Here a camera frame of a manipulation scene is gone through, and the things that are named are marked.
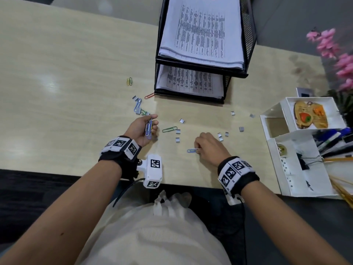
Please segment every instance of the wooden desk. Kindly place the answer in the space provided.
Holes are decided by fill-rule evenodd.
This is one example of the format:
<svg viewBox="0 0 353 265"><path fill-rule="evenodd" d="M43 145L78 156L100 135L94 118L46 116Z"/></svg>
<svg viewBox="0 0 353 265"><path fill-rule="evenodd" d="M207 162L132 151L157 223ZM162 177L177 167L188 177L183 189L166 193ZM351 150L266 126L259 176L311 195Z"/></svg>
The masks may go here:
<svg viewBox="0 0 353 265"><path fill-rule="evenodd" d="M157 27L21 0L0 0L0 22L0 168L83 175L136 118L132 97L153 92ZM186 150L200 132L228 131L231 154L280 193L259 114L297 86L327 88L319 57L256 46L249 77L232 79L223 106L143 100L181 142L160 132L140 157L162 156L164 183L220 188L216 169Z"/></svg>

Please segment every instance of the hand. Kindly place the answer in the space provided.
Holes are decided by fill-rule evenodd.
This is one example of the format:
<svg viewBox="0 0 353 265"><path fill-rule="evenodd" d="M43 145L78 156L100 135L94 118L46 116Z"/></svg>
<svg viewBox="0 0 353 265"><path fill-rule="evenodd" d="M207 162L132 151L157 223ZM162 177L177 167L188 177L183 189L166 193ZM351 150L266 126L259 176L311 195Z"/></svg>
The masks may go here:
<svg viewBox="0 0 353 265"><path fill-rule="evenodd" d="M134 139L136 143L139 144L141 147L145 147L148 143L151 142L151 140L145 136L146 123L149 120L155 119L157 117L158 115L151 114L137 118L130 124L124 136ZM157 120L152 121L152 135L156 135L158 129L157 124Z"/></svg>
<svg viewBox="0 0 353 265"><path fill-rule="evenodd" d="M201 155L202 159L210 162L214 166L218 166L222 161L231 157L231 154L227 151L226 147L212 136L211 133L201 133L199 137L195 139L195 148L201 148L196 153Z"/></svg>

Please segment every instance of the cable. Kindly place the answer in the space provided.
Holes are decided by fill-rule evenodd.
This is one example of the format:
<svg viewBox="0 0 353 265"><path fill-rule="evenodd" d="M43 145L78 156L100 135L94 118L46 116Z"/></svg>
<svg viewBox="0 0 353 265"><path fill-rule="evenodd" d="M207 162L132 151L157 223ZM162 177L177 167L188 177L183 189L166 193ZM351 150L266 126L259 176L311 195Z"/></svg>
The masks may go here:
<svg viewBox="0 0 353 265"><path fill-rule="evenodd" d="M126 193L126 191L127 191L132 185L134 185L136 182L142 181L142 180L145 180L145 178L137 179L137 180L135 180L133 183L131 183L129 186L127 186L127 187L119 194L119 196L116 198L116 200L115 200L115 202L114 202L114 204L113 204L113 207L116 205L117 201L121 198L121 196L122 196L124 193Z"/></svg>
<svg viewBox="0 0 353 265"><path fill-rule="evenodd" d="M241 210L242 210L242 213L243 213L244 252L245 252L245 264L247 265L246 240L245 240L245 206L244 206L243 201L241 200L240 197L237 197L237 199L241 202Z"/></svg>

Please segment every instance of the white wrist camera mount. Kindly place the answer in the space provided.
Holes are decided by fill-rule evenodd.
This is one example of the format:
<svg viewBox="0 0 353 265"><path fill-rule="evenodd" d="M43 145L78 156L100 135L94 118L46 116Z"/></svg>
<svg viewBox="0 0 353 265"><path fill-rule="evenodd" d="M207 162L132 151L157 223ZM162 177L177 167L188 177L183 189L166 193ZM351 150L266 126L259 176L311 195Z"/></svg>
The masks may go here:
<svg viewBox="0 0 353 265"><path fill-rule="evenodd" d="M161 184L162 173L162 157L157 154L149 154L147 160L139 160L137 171L145 174L143 185L147 189L156 189Z"/></svg>

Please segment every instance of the wristband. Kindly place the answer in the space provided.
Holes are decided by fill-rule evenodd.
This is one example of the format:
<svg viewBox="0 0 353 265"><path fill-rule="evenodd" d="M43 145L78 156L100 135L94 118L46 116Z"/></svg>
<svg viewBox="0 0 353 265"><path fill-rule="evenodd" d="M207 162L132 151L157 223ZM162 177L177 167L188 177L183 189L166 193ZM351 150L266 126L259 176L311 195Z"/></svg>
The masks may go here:
<svg viewBox="0 0 353 265"><path fill-rule="evenodd" d="M116 162L122 170L121 178L132 180L137 178L137 156L142 149L135 140L127 136L120 136L108 142L101 150L100 160L112 160Z"/></svg>
<svg viewBox="0 0 353 265"><path fill-rule="evenodd" d="M229 195L240 194L250 182L260 180L255 170L238 156L229 157L218 166L218 180Z"/></svg>

